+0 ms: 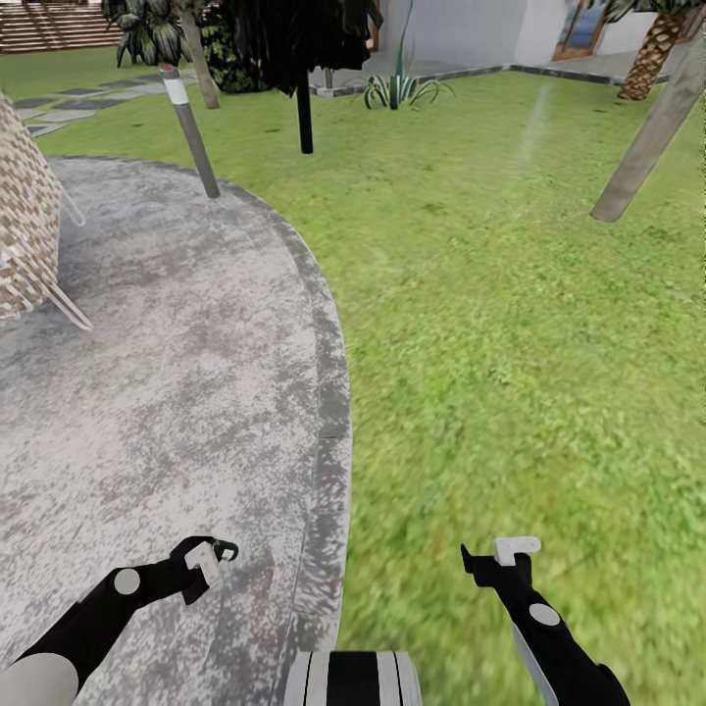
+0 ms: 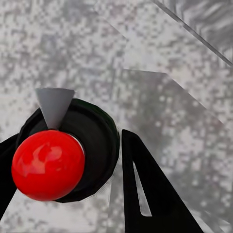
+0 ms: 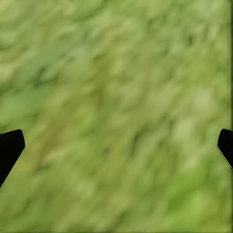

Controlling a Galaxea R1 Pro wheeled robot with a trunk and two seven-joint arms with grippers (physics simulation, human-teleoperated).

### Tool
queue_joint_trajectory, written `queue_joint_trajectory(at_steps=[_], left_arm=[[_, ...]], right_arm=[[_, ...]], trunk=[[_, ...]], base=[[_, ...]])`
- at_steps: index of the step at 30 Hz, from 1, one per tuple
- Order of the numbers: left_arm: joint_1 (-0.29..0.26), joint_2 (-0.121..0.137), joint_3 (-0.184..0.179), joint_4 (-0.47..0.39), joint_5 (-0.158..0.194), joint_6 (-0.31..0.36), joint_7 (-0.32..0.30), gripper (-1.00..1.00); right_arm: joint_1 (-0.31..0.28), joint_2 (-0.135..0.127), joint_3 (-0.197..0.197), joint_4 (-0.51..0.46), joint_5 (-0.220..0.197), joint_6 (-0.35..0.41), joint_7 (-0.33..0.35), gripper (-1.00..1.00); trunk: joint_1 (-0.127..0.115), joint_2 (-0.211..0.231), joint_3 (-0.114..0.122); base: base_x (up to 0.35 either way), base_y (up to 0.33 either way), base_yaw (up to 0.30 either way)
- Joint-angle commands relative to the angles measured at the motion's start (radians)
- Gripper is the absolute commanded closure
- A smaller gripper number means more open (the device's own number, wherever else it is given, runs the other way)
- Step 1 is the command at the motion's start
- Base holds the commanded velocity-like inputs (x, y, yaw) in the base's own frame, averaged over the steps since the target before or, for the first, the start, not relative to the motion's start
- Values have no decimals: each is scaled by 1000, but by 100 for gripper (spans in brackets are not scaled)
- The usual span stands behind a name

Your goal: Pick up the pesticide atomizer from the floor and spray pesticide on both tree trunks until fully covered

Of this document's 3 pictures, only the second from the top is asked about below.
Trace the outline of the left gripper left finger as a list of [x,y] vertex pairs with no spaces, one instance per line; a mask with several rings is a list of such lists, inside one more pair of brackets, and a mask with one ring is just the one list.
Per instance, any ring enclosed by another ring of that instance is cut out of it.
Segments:
[[17,190],[11,170],[18,136],[17,133],[0,143],[0,220]]

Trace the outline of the pesticide atomizer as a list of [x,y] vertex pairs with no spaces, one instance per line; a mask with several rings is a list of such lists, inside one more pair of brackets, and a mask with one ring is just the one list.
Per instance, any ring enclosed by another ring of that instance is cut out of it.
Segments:
[[82,201],[111,178],[119,159],[113,118],[100,107],[73,99],[74,91],[35,88],[39,108],[16,140],[12,177],[32,200]]

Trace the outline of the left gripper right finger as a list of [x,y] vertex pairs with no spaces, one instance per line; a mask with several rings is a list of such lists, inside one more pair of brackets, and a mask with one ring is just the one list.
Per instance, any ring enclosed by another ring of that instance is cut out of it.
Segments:
[[[122,130],[125,233],[203,233],[141,138]],[[140,212],[135,163],[152,216]]]

